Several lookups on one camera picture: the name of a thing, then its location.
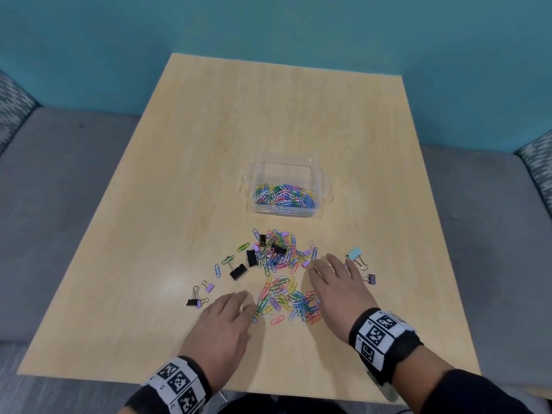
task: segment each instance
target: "table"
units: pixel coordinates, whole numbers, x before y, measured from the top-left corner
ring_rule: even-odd
[[[413,324],[458,368],[479,373],[400,76],[171,56],[19,373],[139,383],[176,354],[211,299],[265,282],[221,265],[257,228],[292,231],[298,248],[344,258],[354,246],[377,275],[382,308]],[[318,154],[323,215],[247,210],[261,153]],[[310,290],[298,270],[301,290]],[[358,355],[323,322],[251,326],[228,389],[385,401]]]

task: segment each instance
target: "person's left hand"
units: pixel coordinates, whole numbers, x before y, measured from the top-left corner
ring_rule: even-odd
[[[255,312],[251,304],[239,312],[247,291],[223,295],[205,308],[184,340],[179,356],[194,359],[203,369],[213,394],[230,380],[244,357]]]

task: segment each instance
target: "person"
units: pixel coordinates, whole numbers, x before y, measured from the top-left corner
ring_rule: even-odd
[[[308,276],[320,299],[327,327],[360,353],[369,374],[389,382],[414,413],[529,413],[489,380],[455,369],[419,340],[415,330],[393,313],[380,310],[364,286],[360,271],[333,254],[316,260]],[[199,412],[230,380],[251,338],[248,329],[255,306],[240,312],[248,293],[221,296],[206,307],[184,340],[178,357],[156,372],[120,414],[189,414]],[[337,405],[308,398],[249,394],[221,412],[288,414],[323,409],[344,412]]]

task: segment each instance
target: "hand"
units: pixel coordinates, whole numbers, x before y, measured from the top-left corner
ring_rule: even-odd
[[[345,260],[345,268],[333,254],[328,253],[326,258],[333,270],[328,263],[315,260],[308,268],[308,276],[320,298],[326,325],[337,338],[348,344],[354,322],[367,309],[377,307],[377,302],[364,286],[361,273],[352,260]]]
[[[255,305],[239,312],[246,297],[245,290],[223,295],[205,308],[178,352],[179,356],[188,356],[201,366],[213,395],[230,380],[251,338],[247,330]]]

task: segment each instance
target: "floor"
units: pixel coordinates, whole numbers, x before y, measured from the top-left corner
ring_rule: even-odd
[[[27,346],[0,343],[0,413],[2,414],[105,414],[117,413],[138,388],[133,384],[19,376],[17,367]],[[239,393],[223,392],[227,400]],[[217,394],[203,413],[215,414],[224,404]],[[404,406],[338,402],[349,414],[395,414]]]

